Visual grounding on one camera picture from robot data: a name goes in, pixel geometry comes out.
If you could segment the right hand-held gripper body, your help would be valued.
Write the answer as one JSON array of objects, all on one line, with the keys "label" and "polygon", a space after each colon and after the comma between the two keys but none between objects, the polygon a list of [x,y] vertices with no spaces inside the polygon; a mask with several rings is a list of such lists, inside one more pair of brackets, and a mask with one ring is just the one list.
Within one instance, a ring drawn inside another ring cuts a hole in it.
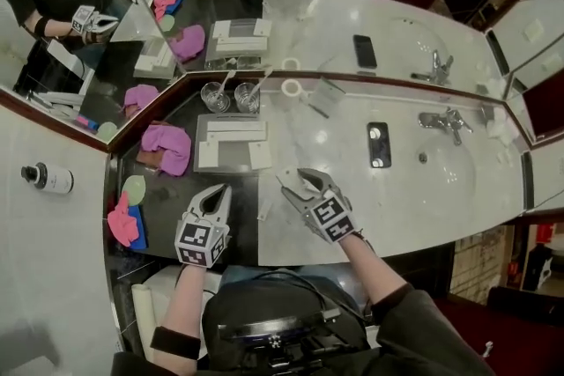
[{"label": "right hand-held gripper body", "polygon": [[338,243],[355,232],[351,211],[338,195],[328,191],[302,215],[310,230],[329,243]]}]

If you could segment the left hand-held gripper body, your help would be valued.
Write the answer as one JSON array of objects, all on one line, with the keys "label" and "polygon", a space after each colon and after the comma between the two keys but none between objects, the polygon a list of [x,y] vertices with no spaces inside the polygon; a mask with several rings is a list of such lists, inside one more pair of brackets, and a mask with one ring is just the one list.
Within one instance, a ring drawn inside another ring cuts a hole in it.
[{"label": "left hand-held gripper body", "polygon": [[211,268],[223,254],[230,227],[188,214],[178,226],[174,247],[180,263]]}]

